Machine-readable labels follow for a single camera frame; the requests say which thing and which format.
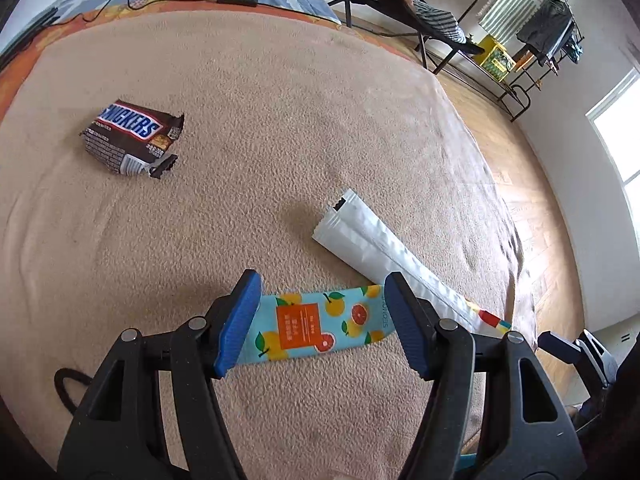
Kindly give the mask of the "blue orange-print tube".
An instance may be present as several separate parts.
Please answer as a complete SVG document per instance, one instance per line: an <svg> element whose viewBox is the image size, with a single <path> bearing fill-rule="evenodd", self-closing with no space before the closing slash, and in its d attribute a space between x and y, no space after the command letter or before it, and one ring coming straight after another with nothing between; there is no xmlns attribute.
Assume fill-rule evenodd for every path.
<svg viewBox="0 0 640 480"><path fill-rule="evenodd" d="M395 331L383 287L263 296L240 365L308 358L375 344Z"/></svg>

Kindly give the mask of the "long white snack wrapper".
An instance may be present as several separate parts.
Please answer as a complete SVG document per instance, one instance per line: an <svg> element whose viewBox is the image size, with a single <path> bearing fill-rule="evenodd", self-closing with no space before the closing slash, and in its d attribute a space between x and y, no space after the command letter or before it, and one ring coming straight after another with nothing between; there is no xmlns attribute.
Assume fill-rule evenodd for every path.
<svg viewBox="0 0 640 480"><path fill-rule="evenodd" d="M471 333L501 337L511 329L510 323L441 281L353 190L328 209L312 238L372 283L382 284L388 274L401 273L418 298Z"/></svg>

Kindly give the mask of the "beige fleece blanket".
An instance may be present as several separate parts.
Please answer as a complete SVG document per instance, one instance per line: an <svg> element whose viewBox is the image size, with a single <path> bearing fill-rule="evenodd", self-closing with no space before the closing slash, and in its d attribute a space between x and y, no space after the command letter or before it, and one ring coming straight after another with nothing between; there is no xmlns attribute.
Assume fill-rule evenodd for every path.
<svg viewBox="0 0 640 480"><path fill-rule="evenodd" d="M160 179L122 176L80 134L116 100L184 115ZM312 238L355 191L446 284L536 336L533 286L478 144L510 122L360 39L242 12L138 15L47 47L1 123L1 394L58 458L61 367L173 330L230 292L328 292L364 278Z"/></svg>

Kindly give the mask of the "brown Snickers wrapper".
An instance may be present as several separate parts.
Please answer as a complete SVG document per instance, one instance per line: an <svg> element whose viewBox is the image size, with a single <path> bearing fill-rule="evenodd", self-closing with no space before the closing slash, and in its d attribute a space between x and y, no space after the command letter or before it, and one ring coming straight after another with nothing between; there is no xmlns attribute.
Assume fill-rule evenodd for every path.
<svg viewBox="0 0 640 480"><path fill-rule="evenodd" d="M170 148L180 138L183 124L184 115L116 100L82 130L80 137L85 150L111 172L160 179L178 159Z"/></svg>

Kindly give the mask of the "window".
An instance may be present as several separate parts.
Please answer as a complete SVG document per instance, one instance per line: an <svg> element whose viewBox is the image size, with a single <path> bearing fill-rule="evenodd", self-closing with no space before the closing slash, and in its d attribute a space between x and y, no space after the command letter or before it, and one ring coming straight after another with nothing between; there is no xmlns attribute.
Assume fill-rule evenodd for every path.
<svg viewBox="0 0 640 480"><path fill-rule="evenodd" d="M639 87L639 72L631 70L586 114L617 172L636 237L639 237Z"/></svg>

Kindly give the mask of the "yellow crate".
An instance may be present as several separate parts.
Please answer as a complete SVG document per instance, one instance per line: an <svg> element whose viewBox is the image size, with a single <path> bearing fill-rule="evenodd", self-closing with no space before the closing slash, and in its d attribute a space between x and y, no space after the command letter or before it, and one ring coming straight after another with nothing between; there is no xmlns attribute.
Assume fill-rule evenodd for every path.
<svg viewBox="0 0 640 480"><path fill-rule="evenodd" d="M485 36L480 42L480 47L484 52L473 56L474 63L480 66L495 81L503 81L514 69L514 59L493 36Z"/></svg>

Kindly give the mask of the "striped garment on chair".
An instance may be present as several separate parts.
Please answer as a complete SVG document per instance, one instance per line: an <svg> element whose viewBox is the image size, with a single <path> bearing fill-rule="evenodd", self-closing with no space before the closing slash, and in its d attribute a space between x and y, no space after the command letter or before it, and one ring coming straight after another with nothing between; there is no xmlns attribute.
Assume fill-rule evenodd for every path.
<svg viewBox="0 0 640 480"><path fill-rule="evenodd" d="M457 44L466 43L464 31L449 11L437 9L423 0L414 0L413 9L416 17L435 32Z"/></svg>

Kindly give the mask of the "dark garment on rack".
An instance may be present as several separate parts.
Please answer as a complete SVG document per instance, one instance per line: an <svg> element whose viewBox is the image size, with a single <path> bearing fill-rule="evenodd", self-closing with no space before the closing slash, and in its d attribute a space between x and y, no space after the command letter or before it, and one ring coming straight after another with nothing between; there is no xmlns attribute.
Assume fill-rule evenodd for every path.
<svg viewBox="0 0 640 480"><path fill-rule="evenodd" d="M540 65L544 65L570 38L574 25L574 15L563 0L544 0L516 38L533 52Z"/></svg>

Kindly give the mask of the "black clothes drying rack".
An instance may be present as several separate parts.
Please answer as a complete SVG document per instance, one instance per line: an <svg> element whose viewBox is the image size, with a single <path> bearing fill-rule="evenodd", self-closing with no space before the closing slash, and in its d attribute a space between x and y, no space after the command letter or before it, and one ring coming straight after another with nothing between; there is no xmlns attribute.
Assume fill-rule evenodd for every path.
<svg viewBox="0 0 640 480"><path fill-rule="evenodd" d="M578 63L584 35L568 0L472 0L458 21L472 18L485 36L483 54L462 56L492 83L476 79L512 122L532 106L544 78L560 71L565 60Z"/></svg>

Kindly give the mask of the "black folding chair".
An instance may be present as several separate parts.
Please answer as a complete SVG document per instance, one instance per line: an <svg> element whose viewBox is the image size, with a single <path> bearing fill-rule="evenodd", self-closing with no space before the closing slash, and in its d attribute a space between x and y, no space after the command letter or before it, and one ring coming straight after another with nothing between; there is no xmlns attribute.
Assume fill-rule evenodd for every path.
<svg viewBox="0 0 640 480"><path fill-rule="evenodd" d="M407 36L417 36L418 44L416 45L416 50L420 52L422 66L427 68L427 61L431 59L431 57L426 52L425 41L429 39L434 39L437 41L446 44L450 47L450 52L442 60L439 62L433 73L437 75L448 63L449 61L457 54L464 53L470 55L476 55L483 53L484 50L480 47L479 44L476 44L471 36L466 36L465 44L457 44L442 36L438 32L435 32L430 26L423 24L414 14L413 3L408 3L407 0L331 0L329 2L329 6L336 6L339 3L344 4L345 10L345 19L344 24L352 28L354 26L354 22L352 21L352 5L358 4L358 6L370 6L370 8L374 9L376 12L381 13L392 20L404 24L405 26L412 29L412 32L402 32L401 34L386 34L386 37L407 37Z"/></svg>

